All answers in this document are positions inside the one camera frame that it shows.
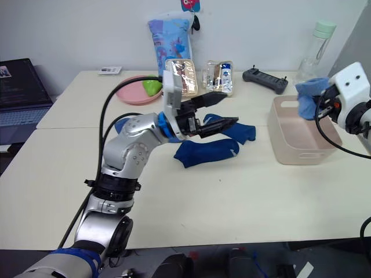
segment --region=black remote control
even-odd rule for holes
[[[286,76],[285,78],[277,78],[272,75],[265,74],[259,71],[259,69],[255,68],[255,65],[253,68],[245,71],[242,74],[242,79],[246,82],[255,82],[268,87],[274,90],[276,94],[282,94],[289,83],[286,80]]]

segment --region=clear plastic bottle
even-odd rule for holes
[[[329,21],[319,20],[316,22],[307,54],[297,70],[295,84],[303,83],[317,77],[317,65],[326,50],[335,28],[336,25]]]

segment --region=small card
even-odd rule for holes
[[[103,67],[98,70],[99,75],[114,75],[119,74],[122,67]]]

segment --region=pink plate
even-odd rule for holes
[[[142,77],[145,75],[137,75],[130,78],[125,79],[124,81],[136,78],[136,77]],[[143,105],[146,103],[150,103],[151,101],[154,101],[156,98],[158,98],[162,93],[162,90],[155,94],[153,97],[150,97],[147,95],[146,90],[143,88],[142,81],[134,82],[131,84],[126,85],[125,87],[119,89],[116,93],[116,96],[123,102],[132,104],[132,105]]]

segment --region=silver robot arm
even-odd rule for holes
[[[103,151],[101,173],[93,181],[93,193],[83,211],[70,248],[60,248],[28,268],[18,278],[97,277],[108,257],[118,257],[126,248],[133,221],[127,213],[140,190],[138,178],[154,148],[177,137],[211,136],[231,127],[238,118],[223,118],[201,126],[198,108],[217,104],[227,95],[211,92],[181,102],[183,84],[171,72],[163,72],[164,112],[129,119],[120,134]]]

